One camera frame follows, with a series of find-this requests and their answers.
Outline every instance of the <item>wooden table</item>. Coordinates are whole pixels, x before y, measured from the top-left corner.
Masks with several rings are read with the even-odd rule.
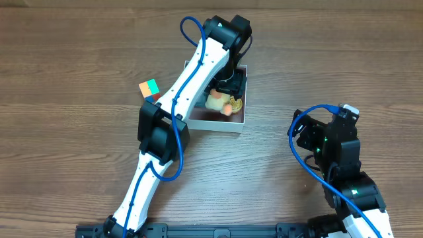
[[[73,237],[112,214],[137,164],[137,84],[156,79],[165,92],[180,75],[194,52],[184,16],[236,14],[254,36],[244,131],[191,131],[182,175],[159,185],[149,217],[275,224],[334,213],[286,132],[295,109],[345,102],[360,109],[362,169],[395,236],[421,236],[422,12],[0,9],[0,237]]]

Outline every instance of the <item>colorful cube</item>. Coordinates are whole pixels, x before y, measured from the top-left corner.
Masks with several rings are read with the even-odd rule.
[[[150,79],[147,82],[140,83],[139,89],[144,99],[149,102],[155,102],[161,97],[159,88],[154,79]]]

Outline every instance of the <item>stuffed animal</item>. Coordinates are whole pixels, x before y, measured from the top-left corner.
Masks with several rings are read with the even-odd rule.
[[[241,99],[235,100],[231,95],[219,93],[215,89],[210,90],[210,95],[206,101],[207,109],[218,110],[226,116],[237,113],[242,107]]]

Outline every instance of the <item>blue cable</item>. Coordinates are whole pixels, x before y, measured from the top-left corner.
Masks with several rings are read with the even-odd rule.
[[[342,193],[340,193],[336,188],[334,188],[333,186],[331,186],[329,183],[327,183],[326,181],[324,181],[323,179],[321,179],[319,176],[317,176],[305,163],[304,161],[300,158],[300,156],[298,155],[297,151],[295,150],[294,146],[293,146],[293,129],[295,127],[295,125],[298,123],[298,121],[305,116],[307,113],[311,112],[312,110],[318,109],[318,108],[325,108],[326,110],[328,110],[329,112],[337,115],[339,113],[339,107],[338,106],[333,106],[333,105],[327,105],[327,104],[322,104],[322,105],[317,105],[317,106],[312,106],[311,108],[307,109],[305,112],[301,113],[300,115],[297,116],[297,118],[292,122],[291,128],[289,129],[289,146],[291,147],[291,151],[293,153],[293,155],[295,156],[295,158],[297,159],[298,163],[313,177],[315,178],[317,181],[319,181],[323,186],[325,186],[326,188],[328,188],[330,191],[332,191],[333,193],[335,193],[336,195],[338,195],[339,197],[341,197],[341,199],[343,199],[347,204],[349,204],[353,209],[355,209],[355,211],[365,220],[365,222],[367,222],[367,224],[369,224],[370,228],[375,232],[376,236],[378,238],[382,238],[382,235],[380,234],[380,232],[376,229],[376,227],[374,226],[374,224],[372,224],[372,222],[369,220],[369,218],[367,218],[367,216],[364,215],[364,213],[353,203],[351,202],[347,197],[345,197]]]
[[[190,80],[193,78],[193,76],[197,73],[197,71],[199,70],[200,66],[203,65],[203,59],[204,59],[204,54],[206,53],[206,33],[204,32],[203,26],[201,25],[201,23],[195,19],[194,17],[184,17],[183,20],[180,22],[180,31],[181,33],[185,36],[185,38],[191,42],[191,44],[197,46],[197,44],[195,42],[193,42],[184,32],[184,29],[182,28],[182,25],[184,24],[184,22],[186,20],[192,20],[194,21],[198,28],[201,31],[201,38],[202,38],[202,50],[201,50],[201,56],[200,56],[200,60],[198,60],[198,64],[197,67],[193,70],[193,72],[191,73],[191,75],[185,80],[185,82],[182,84],[182,86],[180,86],[178,92],[176,93],[176,95],[173,98],[172,101],[172,126],[173,126],[173,131],[174,131],[174,136],[176,138],[176,143],[178,144],[178,152],[179,152],[179,168],[178,171],[170,178],[165,178],[160,176],[156,170],[154,169],[153,166],[153,162],[150,161],[150,168],[151,171],[153,172],[153,174],[160,179],[161,181],[165,181],[165,182],[170,182],[175,180],[182,172],[182,168],[184,166],[184,150],[182,149],[182,143],[180,142],[180,136],[179,136],[179,132],[178,132],[178,127],[176,126],[176,116],[174,114],[174,108],[176,106],[176,104],[178,103],[177,100],[179,98],[179,95],[181,94],[182,90],[184,90],[185,86],[190,82]]]
[[[143,178],[144,174],[147,172],[148,168],[150,167],[150,164],[147,164],[144,168],[144,170],[141,172],[141,174],[138,177],[137,183],[135,184],[135,188],[134,188],[134,193],[132,194],[132,198],[131,198],[131,202],[130,202],[130,207],[128,208],[128,213],[126,214],[126,219],[125,219],[125,225],[124,225],[124,232],[122,234],[123,238],[126,238],[126,228],[128,227],[128,222],[130,220],[130,216],[131,216],[131,211],[132,211],[132,206],[134,205],[134,200],[135,200],[135,196],[137,194],[138,191],[138,186],[139,183],[141,182],[141,179]]]

